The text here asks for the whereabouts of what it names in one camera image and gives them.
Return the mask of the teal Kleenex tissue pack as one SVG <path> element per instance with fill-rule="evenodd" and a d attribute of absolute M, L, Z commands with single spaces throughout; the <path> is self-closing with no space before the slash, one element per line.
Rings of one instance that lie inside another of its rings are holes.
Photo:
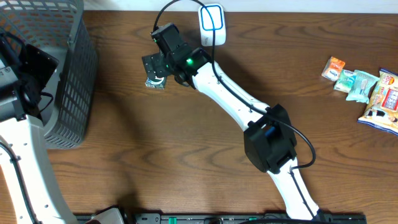
<path fill-rule="evenodd" d="M 356 74 L 354 72 L 343 69 L 341 71 L 340 76 L 337 79 L 333 89 L 337 90 L 337 91 L 349 93 L 349 91 L 353 87 L 355 79 L 356 79 Z"/>

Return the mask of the green wipes packet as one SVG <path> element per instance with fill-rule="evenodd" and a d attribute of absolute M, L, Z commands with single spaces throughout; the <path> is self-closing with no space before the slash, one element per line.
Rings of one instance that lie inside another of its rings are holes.
<path fill-rule="evenodd" d="M 361 70 L 355 70 L 354 75 L 356 78 L 346 97 L 346 101 L 368 104 L 370 89 L 379 81 L 379 77 Z"/>

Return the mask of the white yellow snack bag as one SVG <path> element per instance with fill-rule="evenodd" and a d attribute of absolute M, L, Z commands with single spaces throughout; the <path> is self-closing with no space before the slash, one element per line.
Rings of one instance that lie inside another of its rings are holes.
<path fill-rule="evenodd" d="M 358 122 L 397 135 L 397 74 L 384 68 Z"/>

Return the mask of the orange tissue pack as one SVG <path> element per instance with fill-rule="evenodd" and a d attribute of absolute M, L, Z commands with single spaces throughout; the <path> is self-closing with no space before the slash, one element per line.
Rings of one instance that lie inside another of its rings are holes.
<path fill-rule="evenodd" d="M 325 68 L 322 71 L 322 77 L 327 78 L 333 82 L 337 81 L 345 64 L 346 63 L 344 61 L 338 58 L 330 57 L 330 59 L 326 63 Z"/>

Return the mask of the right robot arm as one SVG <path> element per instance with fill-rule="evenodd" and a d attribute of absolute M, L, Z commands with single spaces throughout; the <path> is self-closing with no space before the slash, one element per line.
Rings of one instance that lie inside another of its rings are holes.
<path fill-rule="evenodd" d="M 159 53 L 142 58 L 149 78 L 174 76 L 223 108 L 243 130 L 244 151 L 251 163 L 270 175 L 281 194 L 287 215 L 314 220 L 319 207 L 311 198 L 299 170 L 296 136 L 287 111 L 270 107 L 244 91 L 220 68 L 213 54 L 192 49 L 173 23 L 155 27 L 151 33 Z"/>

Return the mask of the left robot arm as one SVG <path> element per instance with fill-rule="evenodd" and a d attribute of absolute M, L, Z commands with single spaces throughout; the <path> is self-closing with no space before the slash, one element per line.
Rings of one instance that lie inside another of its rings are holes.
<path fill-rule="evenodd" d="M 18 223 L 81 223 L 68 207 L 45 148 L 39 103 L 58 60 L 1 32 L 1 169 Z"/>

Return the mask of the green round-label packet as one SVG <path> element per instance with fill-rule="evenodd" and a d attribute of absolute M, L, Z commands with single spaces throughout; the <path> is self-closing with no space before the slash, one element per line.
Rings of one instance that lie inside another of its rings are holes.
<path fill-rule="evenodd" d="M 147 78 L 145 85 L 148 88 L 155 88 L 155 89 L 160 89 L 160 90 L 164 90 L 165 86 L 167 83 L 167 78 L 163 77 L 163 78 L 157 78 L 155 77 L 154 80 L 151 80 L 150 78 Z"/>

